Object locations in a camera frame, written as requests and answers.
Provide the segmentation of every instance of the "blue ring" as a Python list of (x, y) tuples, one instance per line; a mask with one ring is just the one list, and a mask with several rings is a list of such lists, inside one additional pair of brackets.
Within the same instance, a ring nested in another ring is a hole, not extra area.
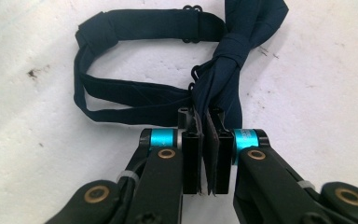
[(257, 133), (253, 129), (235, 129), (235, 142), (237, 147), (237, 156), (235, 157), (234, 164), (238, 164), (238, 157), (240, 152), (246, 147), (258, 147), (258, 137)]
[(150, 147), (173, 147), (173, 129), (152, 129)]

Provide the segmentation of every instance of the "white background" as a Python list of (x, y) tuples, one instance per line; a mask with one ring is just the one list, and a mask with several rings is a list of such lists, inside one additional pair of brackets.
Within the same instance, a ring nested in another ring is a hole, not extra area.
[[(329, 181), (358, 187), (358, 1), (286, 3), (281, 29), (241, 71), (243, 128), (264, 129), (318, 191)], [(137, 148), (145, 126), (95, 123), (75, 106), (78, 24), (111, 9), (184, 5), (224, 18), (223, 1), (0, 1), (0, 223), (47, 221), (84, 184), (115, 180)], [(215, 47), (120, 43), (89, 73), (186, 88)], [(235, 173), (228, 195), (185, 196), (183, 223), (238, 223)]]

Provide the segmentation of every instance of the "cable tie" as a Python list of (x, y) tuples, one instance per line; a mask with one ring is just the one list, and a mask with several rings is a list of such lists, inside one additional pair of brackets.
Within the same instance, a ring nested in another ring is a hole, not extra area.
[(310, 183), (310, 181), (308, 181), (308, 180), (300, 180), (297, 182), (297, 184), (302, 189), (315, 189), (315, 186), (312, 183)]
[(137, 185), (138, 182), (139, 182), (139, 176), (138, 176), (135, 172), (130, 171), (130, 170), (122, 171), (122, 172), (118, 175), (116, 181), (118, 182), (118, 180), (119, 180), (121, 177), (129, 177), (129, 178), (132, 178), (132, 179), (135, 181), (135, 185)]

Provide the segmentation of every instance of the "black fabric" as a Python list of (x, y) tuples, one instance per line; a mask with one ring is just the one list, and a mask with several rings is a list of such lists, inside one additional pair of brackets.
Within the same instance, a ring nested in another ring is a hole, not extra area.
[(240, 70), (249, 51), (268, 40), (281, 26), (288, 8), (283, 0), (226, 1), (226, 34), (213, 58), (195, 68), (192, 91), (197, 111), (205, 119), (208, 107), (225, 111), (225, 126), (242, 126), (239, 98)]
[[(79, 26), (80, 51), (75, 59), (75, 102), (95, 121), (176, 126), (177, 110), (192, 105), (188, 90), (87, 75), (92, 62), (119, 40), (198, 39), (219, 41), (227, 32), (223, 21), (196, 10), (114, 10), (99, 13)], [(85, 90), (93, 97), (132, 106), (129, 109), (87, 109)]]
[[(227, 128), (240, 128), (240, 70), (249, 51), (276, 32), (287, 11), (283, 0), (227, 0), (227, 24), (213, 14), (191, 9), (99, 13), (76, 33), (80, 51), (75, 59), (75, 102), (95, 121), (158, 126), (176, 126), (178, 108), (192, 104), (205, 120), (213, 105), (226, 111)], [(193, 69), (196, 82), (191, 93), (168, 85), (87, 75), (92, 62), (118, 41), (158, 38), (220, 41), (213, 58)], [(131, 108), (90, 111), (85, 90), (93, 97)]]

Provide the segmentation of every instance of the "fabric knot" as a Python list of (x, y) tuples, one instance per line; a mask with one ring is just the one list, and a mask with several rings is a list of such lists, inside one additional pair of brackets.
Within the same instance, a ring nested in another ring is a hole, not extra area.
[(242, 68), (250, 50), (251, 44), (244, 35), (226, 34), (214, 51), (213, 57), (230, 58)]

